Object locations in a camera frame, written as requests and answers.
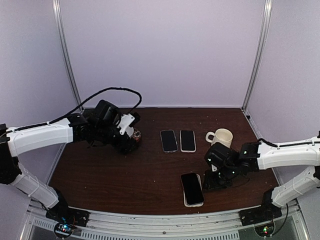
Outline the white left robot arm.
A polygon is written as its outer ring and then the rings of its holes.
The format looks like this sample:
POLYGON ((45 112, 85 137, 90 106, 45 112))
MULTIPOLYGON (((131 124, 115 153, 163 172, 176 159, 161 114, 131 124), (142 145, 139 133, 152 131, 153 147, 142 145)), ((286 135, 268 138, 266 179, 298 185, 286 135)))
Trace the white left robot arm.
POLYGON ((19 189, 38 200, 49 215, 61 222, 73 214, 63 195, 38 180, 19 162, 18 156, 32 150, 77 142, 90 147, 111 145, 121 154, 138 148, 141 132, 135 128, 140 115, 132 110, 122 113, 112 103, 101 100, 94 109, 69 113, 62 119, 33 126, 0 126, 0 182, 19 189))

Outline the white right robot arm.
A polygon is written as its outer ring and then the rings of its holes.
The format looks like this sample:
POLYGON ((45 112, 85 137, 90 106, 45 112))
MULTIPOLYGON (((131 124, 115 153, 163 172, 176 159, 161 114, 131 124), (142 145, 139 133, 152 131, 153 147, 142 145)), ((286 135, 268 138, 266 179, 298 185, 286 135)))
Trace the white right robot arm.
POLYGON ((259 220, 268 220, 288 202, 320 186, 320 137, 272 143, 263 138, 245 143, 235 151, 222 143, 214 143, 204 160, 210 169, 205 171, 203 189, 225 189, 233 179, 249 172, 275 167, 306 166, 306 169, 288 182, 266 191, 262 204, 256 210, 259 220))

